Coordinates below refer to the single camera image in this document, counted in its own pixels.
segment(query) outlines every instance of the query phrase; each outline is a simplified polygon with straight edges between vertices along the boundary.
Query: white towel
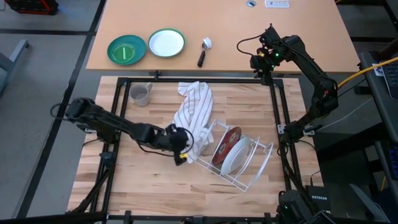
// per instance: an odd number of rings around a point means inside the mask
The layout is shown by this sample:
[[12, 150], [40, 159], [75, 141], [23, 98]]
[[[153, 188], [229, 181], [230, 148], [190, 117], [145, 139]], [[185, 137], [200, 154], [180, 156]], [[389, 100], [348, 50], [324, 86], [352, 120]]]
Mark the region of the white towel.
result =
[[206, 83], [194, 82], [178, 84], [178, 93], [185, 96], [180, 109], [174, 115], [172, 123], [177, 127], [188, 129], [195, 140], [192, 150], [188, 152], [189, 163], [195, 161], [201, 153], [201, 150], [210, 142], [213, 142], [213, 136], [209, 134], [204, 139], [208, 128], [205, 128], [213, 109], [213, 94]]

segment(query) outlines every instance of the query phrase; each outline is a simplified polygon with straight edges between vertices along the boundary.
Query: red plate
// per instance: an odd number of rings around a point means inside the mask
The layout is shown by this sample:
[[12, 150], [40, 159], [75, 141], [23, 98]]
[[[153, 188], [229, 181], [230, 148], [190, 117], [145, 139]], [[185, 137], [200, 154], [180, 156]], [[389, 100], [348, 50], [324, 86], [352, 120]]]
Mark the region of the red plate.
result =
[[240, 127], [235, 127], [225, 134], [225, 137], [221, 141], [220, 146], [218, 146], [217, 152], [211, 161], [215, 166], [224, 162], [225, 157], [241, 138], [241, 133], [242, 129]]

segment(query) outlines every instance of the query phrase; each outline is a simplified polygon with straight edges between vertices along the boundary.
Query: gray mug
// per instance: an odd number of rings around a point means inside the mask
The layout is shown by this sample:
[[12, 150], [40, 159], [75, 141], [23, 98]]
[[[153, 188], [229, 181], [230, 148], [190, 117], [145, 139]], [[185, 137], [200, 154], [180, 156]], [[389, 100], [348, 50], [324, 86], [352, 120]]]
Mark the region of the gray mug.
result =
[[129, 96], [137, 106], [145, 106], [150, 102], [150, 90], [152, 83], [137, 84], [130, 88]]

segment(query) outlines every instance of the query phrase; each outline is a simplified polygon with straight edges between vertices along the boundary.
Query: plate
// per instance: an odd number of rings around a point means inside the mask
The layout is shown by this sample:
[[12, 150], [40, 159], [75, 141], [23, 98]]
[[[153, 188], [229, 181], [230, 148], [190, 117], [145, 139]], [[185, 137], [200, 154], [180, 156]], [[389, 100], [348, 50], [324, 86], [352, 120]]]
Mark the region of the plate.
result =
[[144, 57], [145, 41], [136, 35], [123, 35], [108, 46], [108, 57], [118, 65], [132, 65]]
[[241, 133], [241, 128], [235, 127], [225, 134], [225, 137], [223, 138], [223, 140], [221, 140], [220, 145], [217, 148], [216, 154], [211, 160], [213, 165], [218, 166], [224, 161], [232, 147], [234, 147], [234, 145], [241, 138]]
[[248, 137], [242, 138], [234, 145], [221, 166], [221, 175], [230, 174], [242, 164], [248, 154], [249, 145], [250, 139]]
[[148, 47], [156, 56], [173, 57], [185, 47], [185, 38], [178, 30], [161, 29], [149, 37]]

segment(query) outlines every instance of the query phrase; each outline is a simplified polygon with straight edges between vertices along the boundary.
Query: black metal frame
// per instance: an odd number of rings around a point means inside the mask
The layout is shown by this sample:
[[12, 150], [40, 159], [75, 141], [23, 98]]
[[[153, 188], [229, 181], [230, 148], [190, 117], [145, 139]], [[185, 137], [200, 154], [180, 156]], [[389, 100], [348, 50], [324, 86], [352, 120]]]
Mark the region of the black metal frame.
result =
[[[123, 85], [125, 85], [126, 87], [125, 87], [125, 91], [123, 94], [123, 102], [121, 105], [121, 112], [120, 112], [120, 116], [122, 118], [126, 114], [127, 100], [129, 97], [128, 89], [130, 88], [132, 82], [175, 83], [175, 82], [196, 82], [198, 80], [200, 80], [202, 82], [207, 82], [207, 83], [256, 83], [259, 85], [261, 84], [260, 80], [258, 80], [258, 79], [165, 78], [165, 77], [159, 78], [158, 76], [153, 77], [153, 78], [152, 77], [149, 77], [149, 78], [118, 78], [111, 112], [115, 113], [117, 110], [118, 103], [119, 103], [119, 96], [121, 94], [121, 88], [123, 87]], [[288, 123], [288, 122], [290, 122], [290, 117], [289, 117], [289, 111], [288, 111], [287, 101], [286, 101], [286, 97], [285, 97], [283, 81], [275, 79], [274, 82], [275, 82], [275, 85], [270, 86], [270, 91], [271, 91], [272, 107], [274, 108], [274, 116], [275, 116], [276, 125], [281, 124], [281, 121], [280, 121], [279, 109], [278, 109], [278, 104], [277, 104], [275, 86], [279, 87], [280, 99], [281, 99], [282, 108], [283, 108], [283, 112], [284, 112], [284, 119], [285, 119], [285, 122]], [[281, 134], [278, 134], [278, 141], [279, 141], [280, 147], [282, 147], [281, 143], [280, 143], [281, 142]], [[301, 183], [301, 176], [300, 176], [300, 170], [299, 170], [299, 164], [298, 164], [295, 146], [294, 146], [294, 144], [290, 144], [289, 147], [290, 147], [290, 153], [292, 156], [292, 165], [293, 165], [294, 171], [298, 175], [298, 179]], [[103, 152], [108, 152], [108, 151], [109, 151], [109, 144], [104, 143]], [[115, 160], [117, 159], [118, 151], [119, 151], [119, 141], [113, 147]], [[103, 205], [102, 205], [102, 209], [101, 209], [102, 212], [108, 211], [108, 205], [109, 205], [109, 200], [110, 200], [110, 196], [111, 196], [111, 187], [112, 187], [112, 183], [113, 183], [115, 164], [112, 166], [112, 168], [110, 170], [110, 175], [109, 175], [108, 181], [105, 185], [105, 194], [104, 194], [104, 200], [103, 200]], [[96, 182], [99, 181], [99, 178], [100, 178], [101, 174], [104, 172], [104, 169], [105, 169], [104, 161], [103, 161], [103, 159], [101, 159], [99, 162], [99, 166], [98, 166]], [[285, 169], [284, 169], [283, 165], [282, 165], [282, 171], [284, 172], [285, 188], [286, 188], [286, 190], [290, 190], [292, 188], [291, 182], [290, 182], [289, 176], [285, 173]], [[98, 197], [99, 197], [99, 194], [96, 194], [93, 199], [93, 203], [91, 204], [90, 212], [96, 211]], [[220, 222], [220, 221], [223, 221], [223, 222], [227, 222], [227, 221], [231, 221], [231, 222], [238, 222], [238, 221], [263, 222], [264, 221], [264, 217], [196, 217], [195, 218], [195, 217], [182, 217], [182, 216], [137, 216], [137, 215], [128, 215], [128, 216], [131, 221], [133, 221], [133, 220], [163, 220], [163, 221], [164, 220], [176, 220], [176, 221], [185, 220], [185, 221], [190, 221], [190, 222], [193, 222], [193, 221], [198, 222], [200, 219], [202, 219], [202, 221], [206, 220], [206, 222]], [[126, 215], [110, 215], [108, 217], [108, 220], [125, 220], [125, 219], [126, 219]]]

